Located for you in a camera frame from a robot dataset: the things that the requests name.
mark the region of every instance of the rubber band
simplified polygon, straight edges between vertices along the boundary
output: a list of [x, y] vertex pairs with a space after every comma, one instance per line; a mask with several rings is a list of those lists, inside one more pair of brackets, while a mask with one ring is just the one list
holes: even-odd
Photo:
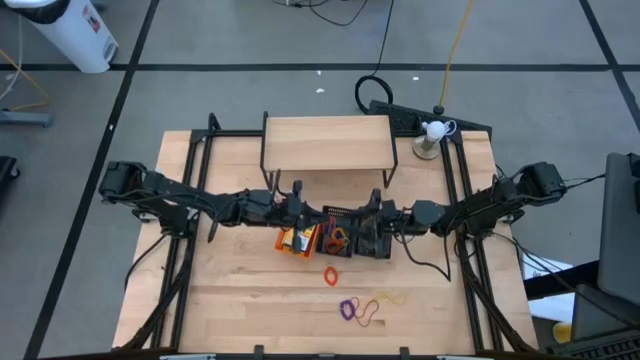
[[331, 233], [333, 232], [333, 230], [336, 228], [336, 218], [333, 216], [329, 216], [329, 220], [325, 222], [327, 225], [325, 225], [325, 231], [324, 233], [327, 236], [331, 236]]
[[333, 229], [331, 232], [331, 239], [324, 246], [327, 254], [338, 255], [344, 250], [345, 246], [349, 244], [349, 238], [344, 230], [340, 227]]
[[[371, 315], [369, 315], [369, 317], [367, 318], [367, 323], [363, 324], [360, 322], [360, 319], [364, 318], [365, 315], [367, 315], [367, 309], [369, 308], [369, 305], [371, 304], [376, 304], [376, 309], [373, 310], [373, 312], [371, 312]], [[369, 300], [369, 302], [367, 303], [367, 305], [364, 307], [364, 310], [362, 311], [362, 316], [355, 316], [356, 321], [358, 322], [358, 325], [362, 326], [362, 327], [367, 327], [371, 324], [371, 318], [373, 317], [373, 314], [375, 314], [376, 312], [378, 312], [378, 310], [380, 309], [380, 303], [377, 300]]]
[[386, 291], [380, 291], [379, 293], [376, 294], [376, 296], [373, 299], [378, 302], [386, 299], [386, 300], [389, 300], [392, 304], [398, 305], [398, 306], [402, 306], [407, 302], [406, 295], [400, 294], [398, 296], [394, 296], [393, 294]]
[[[347, 313], [345, 312], [345, 308], [349, 308], [351, 314], [347, 315]], [[356, 316], [356, 308], [355, 306], [353, 306], [351, 300], [345, 300], [340, 303], [340, 315], [342, 315], [342, 318], [347, 321], [353, 319], [353, 317]]]
[[[329, 280], [329, 273], [333, 273], [333, 280]], [[338, 271], [333, 266], [327, 267], [324, 271], [324, 281], [329, 286], [335, 286], [338, 283]]]
[[[378, 310], [380, 310], [380, 303], [376, 299], [371, 299], [371, 300], [369, 300], [367, 305], [362, 310], [362, 315], [358, 316], [358, 308], [360, 308], [360, 299], [354, 296], [349, 300], [345, 300], [345, 301], [341, 302], [340, 305], [342, 305], [343, 303], [346, 303], [346, 302], [349, 302], [351, 305], [353, 305], [353, 309], [354, 309], [353, 310], [353, 317], [356, 318], [356, 321], [358, 322], [358, 325], [360, 325], [362, 327], [369, 326], [369, 324], [371, 324], [371, 318], [373, 317], [373, 314], [375, 314], [376, 312], [378, 312]], [[375, 304], [376, 305], [376, 309], [373, 310], [373, 312], [371, 312], [371, 315], [369, 315], [369, 317], [367, 318], [367, 322], [365, 324], [363, 324], [360, 321], [360, 319], [365, 318], [365, 316], [367, 315], [367, 309], [369, 308], [369, 305], [371, 305], [371, 304]]]

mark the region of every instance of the wooden table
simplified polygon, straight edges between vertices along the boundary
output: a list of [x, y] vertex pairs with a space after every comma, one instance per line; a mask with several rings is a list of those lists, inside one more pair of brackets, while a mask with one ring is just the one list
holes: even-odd
[[[189, 135], [165, 133], [158, 171], [181, 179]], [[463, 138], [473, 188], [490, 186], [495, 167], [487, 134], [463, 132]], [[420, 160], [412, 153], [412, 139], [396, 141], [399, 166], [393, 184], [382, 191], [383, 199], [395, 199], [399, 207], [411, 206], [416, 199], [447, 204], [442, 160]], [[206, 190], [222, 193], [264, 188], [260, 146], [259, 137], [215, 138]], [[200, 163], [201, 148], [195, 164]], [[455, 158], [453, 146], [451, 151]], [[458, 194], [462, 194], [457, 162], [453, 163]], [[197, 175], [196, 169], [192, 186]], [[318, 209], [323, 204], [355, 208], [368, 201], [374, 187], [382, 188], [379, 172], [370, 170], [287, 172], [282, 174], [281, 189], [289, 191], [294, 179], [303, 181], [302, 198]], [[252, 353], [257, 344], [264, 345], [268, 353], [398, 354], [401, 346], [408, 346], [411, 354], [474, 352], [453, 235], [448, 239], [449, 283], [435, 270], [411, 263], [397, 243], [392, 245], [389, 260], [320, 254], [302, 259], [274, 250], [279, 229], [220, 227], [208, 244], [209, 226], [210, 220], [204, 216], [185, 311], [182, 352]], [[505, 225], [496, 231], [510, 236]], [[158, 234], [156, 223], [142, 225], [136, 257]], [[431, 234], [416, 237], [409, 247], [417, 259], [444, 266], [441, 238]], [[129, 340], [157, 304], [167, 251], [168, 242], [131, 276], [114, 346]], [[497, 305], [523, 339], [537, 347], [514, 247], [494, 237], [485, 240], [485, 251]], [[329, 265], [340, 273], [333, 288], [323, 280]], [[353, 296], [368, 300], [380, 291], [404, 294], [406, 304], [382, 301], [366, 328], [341, 318], [338, 304], [342, 300]], [[487, 317], [479, 301], [478, 309], [484, 344], [489, 348]], [[168, 344], [173, 316], [171, 308], [163, 344]]]

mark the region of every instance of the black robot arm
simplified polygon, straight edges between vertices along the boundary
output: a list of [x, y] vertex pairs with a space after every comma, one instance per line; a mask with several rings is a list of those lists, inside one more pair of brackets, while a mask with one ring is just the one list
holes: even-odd
[[[104, 202], [132, 206], [139, 218], [147, 214], [157, 217], [163, 233], [183, 236], [189, 231], [192, 209], [205, 212], [214, 224], [222, 226], [244, 224], [304, 230], [327, 221], [327, 214], [300, 199], [301, 190], [302, 182], [295, 181], [292, 192], [280, 192], [280, 199], [275, 189], [214, 195], [148, 171], [140, 163], [110, 162], [98, 192]], [[493, 229], [504, 216], [519, 218], [525, 205], [556, 202], [565, 192], [555, 166], [544, 162], [525, 166], [512, 177], [494, 177], [491, 187], [448, 206], [417, 200], [411, 208], [398, 210], [393, 200], [382, 201], [380, 190], [374, 189], [369, 202], [351, 213], [360, 224], [358, 229], [351, 230], [374, 247], [385, 234], [423, 235], [431, 231], [445, 236], [463, 225], [476, 235]], [[294, 251], [300, 250], [295, 239], [293, 245]]]

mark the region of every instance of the yellow cable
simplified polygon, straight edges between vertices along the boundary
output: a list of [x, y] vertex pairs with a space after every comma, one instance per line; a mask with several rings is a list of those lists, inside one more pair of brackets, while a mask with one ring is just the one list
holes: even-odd
[[380, 291], [379, 293], [376, 294], [376, 297], [373, 298], [373, 300], [376, 300], [377, 302], [381, 302], [384, 299], [387, 299], [391, 301], [391, 303], [398, 306], [404, 305], [404, 303], [407, 301], [407, 297], [404, 294], [394, 296], [391, 293], [388, 293], [386, 291]]
[[460, 41], [460, 35], [462, 35], [462, 31], [464, 30], [465, 25], [467, 24], [467, 18], [469, 18], [469, 13], [471, 12], [471, 7], [473, 6], [473, 0], [469, 0], [469, 4], [467, 5], [467, 9], [464, 12], [464, 17], [462, 18], [462, 22], [460, 22], [460, 29], [458, 29], [458, 34], [456, 35], [456, 40], [453, 42], [453, 47], [451, 48], [451, 52], [449, 53], [449, 61], [447, 62], [447, 68], [444, 72], [444, 82], [442, 83], [442, 93], [440, 94], [440, 106], [444, 102], [444, 94], [447, 92], [447, 86], [449, 86], [449, 69], [451, 68], [451, 63], [453, 62], [453, 54], [456, 52], [456, 48], [458, 47], [458, 41]]
[[42, 93], [42, 95], [44, 95], [44, 101], [39, 102], [39, 103], [34, 103], [34, 104], [27, 104], [27, 105], [20, 105], [20, 106], [16, 106], [14, 108], [11, 108], [9, 110], [11, 111], [17, 111], [17, 110], [23, 110], [23, 109], [30, 109], [30, 108], [35, 108], [35, 107], [40, 107], [40, 106], [45, 106], [49, 104], [49, 94], [47, 94], [46, 91], [44, 91], [42, 89], [42, 87], [40, 87], [40, 85], [38, 84], [37, 81], [33, 80], [31, 78], [31, 76], [27, 75], [26, 72], [22, 71], [22, 69], [18, 66], [18, 64], [16, 64], [15, 61], [13, 61], [13, 59], [7, 55], [7, 53], [5, 53], [2, 49], [0, 49], [0, 55], [2, 55], [5, 59], [7, 59], [8, 62], [11, 63], [11, 65], [13, 65], [14, 68], [16, 68], [16, 70], [18, 70], [22, 75], [24, 75], [24, 77], [26, 77], [27, 79], [29, 79], [29, 81], [31, 81], [31, 83], [33, 84], [33, 86], [36, 87], [36, 89], [38, 89], [38, 91], [40, 91]]

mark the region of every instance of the gray floor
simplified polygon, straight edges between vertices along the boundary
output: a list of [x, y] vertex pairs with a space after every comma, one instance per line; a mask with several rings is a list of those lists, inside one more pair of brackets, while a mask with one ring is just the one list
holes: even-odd
[[[127, 63], [149, 0], [105, 1], [105, 23]], [[375, 62], [387, 0], [371, 0], [350, 27], [337, 28], [307, 9], [269, 0], [161, 0], [141, 63], [251, 64]], [[318, 8], [347, 19], [359, 1]], [[636, 45], [640, 3], [595, 1], [594, 12], [620, 63], [640, 63]], [[385, 62], [443, 63], [465, 0], [396, 1]], [[0, 9], [0, 48], [17, 49], [15, 16]], [[25, 23], [26, 63], [67, 63]], [[460, 42], [457, 63], [605, 64], [577, 1], [479, 1]], [[164, 131], [203, 127], [214, 111], [225, 128], [261, 124], [274, 115], [358, 114], [353, 101], [360, 71], [137, 72], [108, 160], [153, 167]], [[8, 73], [0, 73], [4, 79]], [[19, 159], [23, 176], [0, 212], [0, 359], [22, 356], [92, 166], [123, 72], [83, 75], [32, 72], [51, 95], [48, 129], [0, 127], [0, 154]], [[396, 103], [430, 110], [443, 73], [382, 71]], [[640, 73], [625, 73], [640, 94]], [[316, 93], [322, 88], [324, 93]], [[363, 87], [367, 99], [384, 99]], [[2, 104], [37, 99], [25, 79]], [[454, 72], [447, 114], [494, 127], [493, 150], [507, 172], [523, 164], [555, 163], [565, 178], [603, 172], [607, 153], [640, 152], [640, 133], [610, 72]], [[514, 226], [534, 252], [579, 264], [599, 250], [602, 182], [569, 193], [558, 204], [527, 209]], [[106, 351], [111, 345], [139, 224], [124, 208], [90, 207], [41, 356]]]

